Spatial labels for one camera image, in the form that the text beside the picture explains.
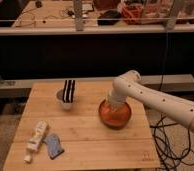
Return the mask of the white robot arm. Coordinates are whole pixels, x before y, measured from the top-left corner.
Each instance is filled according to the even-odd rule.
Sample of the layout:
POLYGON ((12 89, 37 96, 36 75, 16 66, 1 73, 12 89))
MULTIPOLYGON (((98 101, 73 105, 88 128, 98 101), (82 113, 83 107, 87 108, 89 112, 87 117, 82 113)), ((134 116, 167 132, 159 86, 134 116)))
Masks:
POLYGON ((107 101, 120 107, 127 97, 134 98, 146 106, 164 113, 173 121, 194 133, 194 102, 147 88, 140 84, 141 76, 135 70, 119 75, 113 80, 113 88, 107 101))

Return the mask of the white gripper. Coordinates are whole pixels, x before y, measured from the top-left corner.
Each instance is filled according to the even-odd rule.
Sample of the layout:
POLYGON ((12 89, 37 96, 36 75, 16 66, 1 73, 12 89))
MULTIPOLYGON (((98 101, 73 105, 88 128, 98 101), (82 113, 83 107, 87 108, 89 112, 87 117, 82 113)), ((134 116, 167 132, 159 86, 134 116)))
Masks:
POLYGON ((124 97, 118 93, 111 91, 108 93, 106 101, 113 107, 119 108, 124 103, 124 97))

